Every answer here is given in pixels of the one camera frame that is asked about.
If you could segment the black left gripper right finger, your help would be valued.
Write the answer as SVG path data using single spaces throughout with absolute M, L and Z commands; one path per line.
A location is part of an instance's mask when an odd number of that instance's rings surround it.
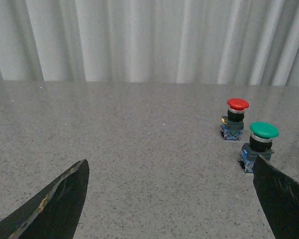
M 277 239 L 299 239 L 299 182 L 273 167 L 262 155 L 253 165 L 254 187 Z

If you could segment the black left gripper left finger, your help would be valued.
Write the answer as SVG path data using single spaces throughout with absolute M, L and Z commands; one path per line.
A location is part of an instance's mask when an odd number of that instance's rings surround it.
M 73 164 L 0 221 L 0 239 L 71 239 L 87 195 L 89 164 Z

